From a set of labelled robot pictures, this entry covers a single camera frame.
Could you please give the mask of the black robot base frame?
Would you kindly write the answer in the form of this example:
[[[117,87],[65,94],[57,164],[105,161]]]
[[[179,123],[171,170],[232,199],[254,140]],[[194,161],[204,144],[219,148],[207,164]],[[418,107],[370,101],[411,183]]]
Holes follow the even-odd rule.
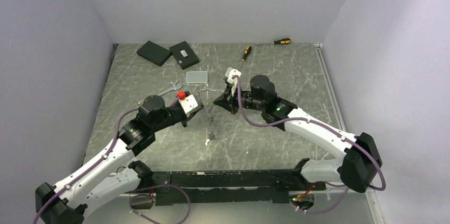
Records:
[[[291,169],[145,171],[138,188],[155,194],[157,206],[191,203],[288,203],[297,193],[326,189],[300,173],[305,160]]]

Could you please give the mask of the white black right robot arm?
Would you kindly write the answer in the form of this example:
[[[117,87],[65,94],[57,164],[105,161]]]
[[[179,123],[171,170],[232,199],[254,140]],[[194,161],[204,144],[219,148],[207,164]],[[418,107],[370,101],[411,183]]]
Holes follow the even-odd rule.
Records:
[[[226,88],[214,105],[232,114],[241,113],[255,127],[277,127],[300,135],[334,156],[331,160],[304,160],[299,171],[292,175],[296,188],[306,189],[312,183],[324,182],[359,193],[368,188],[386,189],[383,163],[371,135],[340,130],[306,113],[279,97],[266,75],[252,77],[248,91],[242,90],[238,74],[228,76],[225,83]]]

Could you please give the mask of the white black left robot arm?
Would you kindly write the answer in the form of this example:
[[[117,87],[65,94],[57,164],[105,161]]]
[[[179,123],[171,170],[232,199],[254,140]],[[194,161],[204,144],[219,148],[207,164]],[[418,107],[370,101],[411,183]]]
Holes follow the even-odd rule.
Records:
[[[90,161],[54,185],[43,183],[35,190],[32,222],[82,223],[123,193],[148,191],[153,172],[133,158],[155,141],[156,132],[177,123],[186,127],[203,108],[202,101],[188,92],[180,92],[169,106],[161,96],[148,96],[134,109],[135,118],[124,126],[118,123],[113,139]]]

